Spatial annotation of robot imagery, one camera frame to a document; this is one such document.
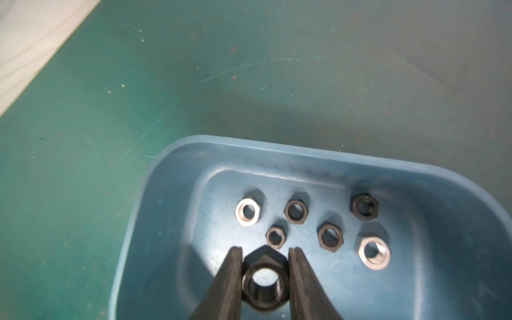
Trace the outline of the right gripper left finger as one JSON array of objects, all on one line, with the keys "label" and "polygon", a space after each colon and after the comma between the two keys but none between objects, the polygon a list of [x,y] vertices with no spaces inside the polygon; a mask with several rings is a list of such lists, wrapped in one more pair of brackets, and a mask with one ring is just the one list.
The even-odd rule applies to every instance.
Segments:
[{"label": "right gripper left finger", "polygon": [[203,301],[189,319],[241,319],[242,258],[241,247],[228,251]]}]

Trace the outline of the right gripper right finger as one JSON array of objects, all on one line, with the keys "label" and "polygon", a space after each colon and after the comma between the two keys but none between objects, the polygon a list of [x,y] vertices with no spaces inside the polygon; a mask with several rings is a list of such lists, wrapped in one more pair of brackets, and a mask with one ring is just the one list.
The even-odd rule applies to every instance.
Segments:
[{"label": "right gripper right finger", "polygon": [[292,319],[342,319],[316,277],[305,253],[299,247],[288,254]]}]

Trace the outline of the black nut cluster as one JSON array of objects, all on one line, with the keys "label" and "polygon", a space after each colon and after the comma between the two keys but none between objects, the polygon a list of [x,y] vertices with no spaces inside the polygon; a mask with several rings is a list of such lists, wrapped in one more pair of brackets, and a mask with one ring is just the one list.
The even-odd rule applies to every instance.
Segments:
[{"label": "black nut cluster", "polygon": [[264,245],[245,257],[242,265],[242,299],[253,309],[269,313],[289,299],[287,258]]}]

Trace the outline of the blue plastic storage box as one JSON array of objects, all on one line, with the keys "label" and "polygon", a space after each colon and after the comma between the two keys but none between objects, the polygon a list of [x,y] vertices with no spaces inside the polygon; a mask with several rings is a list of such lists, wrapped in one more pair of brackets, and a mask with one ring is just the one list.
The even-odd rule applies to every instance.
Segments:
[{"label": "blue plastic storage box", "polygon": [[[353,196],[379,202],[376,219],[350,212]],[[250,227],[237,203],[258,202]],[[290,224],[284,209],[309,214]],[[322,249],[318,228],[338,225],[344,244]],[[228,251],[249,255],[273,225],[280,249],[300,247],[344,319],[510,319],[511,216],[467,178],[431,165],[227,137],[180,139],[151,164],[137,196],[112,289],[110,319],[187,319]],[[387,268],[371,270],[357,250],[380,237]]]}]

